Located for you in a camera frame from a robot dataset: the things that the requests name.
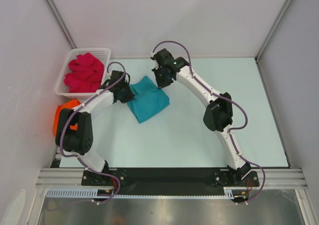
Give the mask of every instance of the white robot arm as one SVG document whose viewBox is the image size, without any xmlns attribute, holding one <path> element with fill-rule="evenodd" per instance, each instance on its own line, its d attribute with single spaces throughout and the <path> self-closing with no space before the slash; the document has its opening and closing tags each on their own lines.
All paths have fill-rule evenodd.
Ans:
<svg viewBox="0 0 319 225">
<path fill-rule="evenodd" d="M 55 137 L 57 146 L 61 147 L 62 141 L 61 152 L 66 157 L 76 157 L 80 162 L 97 172 L 108 170 L 108 164 L 92 146 L 92 121 L 115 102 L 126 103 L 134 98 L 129 82 L 125 80 L 124 72 L 113 70 L 112 75 L 108 74 L 107 77 L 109 79 L 101 85 L 93 97 L 73 109 L 61 110 Z"/>
<path fill-rule="evenodd" d="M 219 91 L 209 86 L 197 74 L 195 80 L 195 73 L 190 73 L 188 62 L 182 57 L 174 59 L 166 49 L 154 54 L 152 59 L 157 62 L 152 71 L 155 74 L 159 89 L 170 85 L 173 80 L 176 80 L 186 86 L 202 102 L 206 108 L 203 118 L 204 124 L 209 130 L 214 131 L 219 138 L 227 154 L 228 168 L 237 174 L 238 179 L 244 179 L 250 173 L 251 167 L 249 163 L 241 158 L 238 143 L 231 131 L 232 104 L 215 96 L 221 95 L 231 99 L 230 95 L 228 93 L 220 94 Z M 92 121 L 101 111 L 116 101 L 119 100 L 122 103 L 126 103 L 134 98 L 134 94 L 131 92 L 129 83 L 125 78 L 114 85 L 112 89 L 101 93 L 103 89 L 105 90 L 107 84 L 109 86 L 115 84 L 115 81 L 119 80 L 121 76 L 123 76 L 123 72 L 112 71 L 112 75 L 106 81 L 104 87 L 102 86 L 96 92 L 98 96 L 95 95 L 94 98 L 89 98 L 76 108 L 63 109 L 60 112 L 55 139 L 56 144 L 60 146 L 62 137 L 64 153 L 69 157 L 80 158 L 89 168 L 97 172 L 105 171 L 105 168 L 108 170 L 108 164 L 92 148 Z M 208 93 L 198 81 L 210 88 L 211 92 Z M 65 133 L 63 133 L 62 131 L 71 114 L 75 115 L 68 124 Z M 77 129 L 71 129 L 70 126 L 72 125 L 77 125 Z"/>
<path fill-rule="evenodd" d="M 228 93 L 221 94 L 208 85 L 194 71 L 191 73 L 189 63 L 184 58 L 174 59 L 166 49 L 153 54 L 151 59 L 156 61 L 155 68 L 152 71 L 155 74 L 159 89 L 169 86 L 173 83 L 173 80 L 176 80 L 187 87 L 202 102 L 206 108 L 203 117 L 204 124 L 209 130 L 215 132 L 221 142 L 227 154 L 229 169 L 234 170 L 239 179 L 244 179 L 250 173 L 251 166 L 241 158 L 242 153 L 231 130 L 232 104 L 215 96 L 220 95 L 231 99 L 230 95 Z M 203 85 L 209 88 L 211 92 L 208 93 Z"/>
</svg>

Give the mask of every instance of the white basket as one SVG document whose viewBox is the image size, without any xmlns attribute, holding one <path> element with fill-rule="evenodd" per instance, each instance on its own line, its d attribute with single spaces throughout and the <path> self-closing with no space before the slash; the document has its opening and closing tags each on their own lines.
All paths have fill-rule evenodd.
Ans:
<svg viewBox="0 0 319 225">
<path fill-rule="evenodd" d="M 95 93 L 69 93 L 70 87 L 64 84 L 64 77 L 66 74 L 71 73 L 72 71 L 69 69 L 69 62 L 73 59 L 76 59 L 79 54 L 91 53 L 97 59 L 99 59 L 104 65 L 104 73 L 102 77 L 101 84 L 105 81 L 106 77 L 106 66 L 109 64 L 111 50 L 108 48 L 80 48 L 73 49 L 68 54 L 67 58 L 64 61 L 63 67 L 61 69 L 58 80 L 56 81 L 54 92 L 57 95 L 63 95 L 70 99 L 88 99 Z"/>
</svg>

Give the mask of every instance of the pink cloth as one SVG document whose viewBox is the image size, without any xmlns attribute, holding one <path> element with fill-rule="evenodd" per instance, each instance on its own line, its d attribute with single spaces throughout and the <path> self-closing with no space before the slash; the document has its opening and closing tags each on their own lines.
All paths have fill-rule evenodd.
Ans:
<svg viewBox="0 0 319 225">
<path fill-rule="evenodd" d="M 69 93 L 95 92 L 101 85 L 104 65 L 90 53 L 78 55 L 69 62 L 71 73 L 65 75 L 64 83 L 70 87 Z"/>
</svg>

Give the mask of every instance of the orange cloth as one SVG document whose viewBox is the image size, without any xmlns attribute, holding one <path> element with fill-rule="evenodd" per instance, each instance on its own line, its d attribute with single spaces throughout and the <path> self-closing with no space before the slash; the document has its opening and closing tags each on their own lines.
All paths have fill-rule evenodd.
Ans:
<svg viewBox="0 0 319 225">
<path fill-rule="evenodd" d="M 56 107 L 55 111 L 55 116 L 54 116 L 54 123 L 53 123 L 53 134 L 56 136 L 56 130 L 58 129 L 58 122 L 59 122 L 59 116 L 60 116 L 60 111 L 62 109 L 72 109 L 78 105 L 80 105 L 81 102 L 78 101 L 77 99 L 71 99 L 70 101 L 66 102 L 65 104 L 59 105 Z M 77 125 L 70 126 L 71 129 L 77 130 Z"/>
</svg>

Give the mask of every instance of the teal cloth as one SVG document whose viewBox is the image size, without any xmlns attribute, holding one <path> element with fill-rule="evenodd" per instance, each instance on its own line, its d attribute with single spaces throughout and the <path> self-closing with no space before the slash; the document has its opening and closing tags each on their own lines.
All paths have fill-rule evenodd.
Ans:
<svg viewBox="0 0 319 225">
<path fill-rule="evenodd" d="M 127 105 L 139 123 L 152 118 L 169 105 L 169 97 L 164 91 L 159 90 L 147 76 L 130 87 L 135 97 Z"/>
</svg>

